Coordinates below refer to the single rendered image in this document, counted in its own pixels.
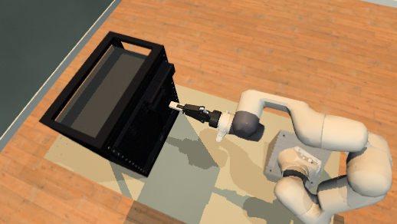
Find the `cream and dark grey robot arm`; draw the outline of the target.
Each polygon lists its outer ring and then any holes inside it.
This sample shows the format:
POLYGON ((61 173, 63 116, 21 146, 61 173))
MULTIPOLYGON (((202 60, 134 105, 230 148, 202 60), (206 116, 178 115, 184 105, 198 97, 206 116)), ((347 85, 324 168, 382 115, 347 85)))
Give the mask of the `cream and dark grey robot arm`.
POLYGON ((392 187, 393 165, 386 140, 369 132, 362 122, 316 112, 303 101, 248 89, 241 93, 235 114, 229 110, 221 114, 216 141, 232 134, 258 142, 264 133, 259 120, 266 107, 287 112, 298 140, 306 146, 347 155, 346 175, 321 182, 315 195, 308 189, 321 160, 299 146, 279 153, 277 163, 283 178, 277 181, 274 195, 304 224, 330 224, 337 213, 385 199, 392 187))

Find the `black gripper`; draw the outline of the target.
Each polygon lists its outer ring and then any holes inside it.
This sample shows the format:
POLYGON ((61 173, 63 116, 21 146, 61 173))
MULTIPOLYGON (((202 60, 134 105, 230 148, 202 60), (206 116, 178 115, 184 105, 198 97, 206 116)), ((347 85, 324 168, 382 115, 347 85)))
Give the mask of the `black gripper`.
POLYGON ((209 110, 205 110, 204 106, 196 106, 191 104, 182 105, 173 101, 171 101, 169 107, 175 110, 179 110, 183 114, 185 113, 185 115, 190 116, 202 123, 208 122, 208 125, 210 127, 218 127, 218 121, 221 116, 221 111, 213 110, 213 112, 211 112, 209 110))

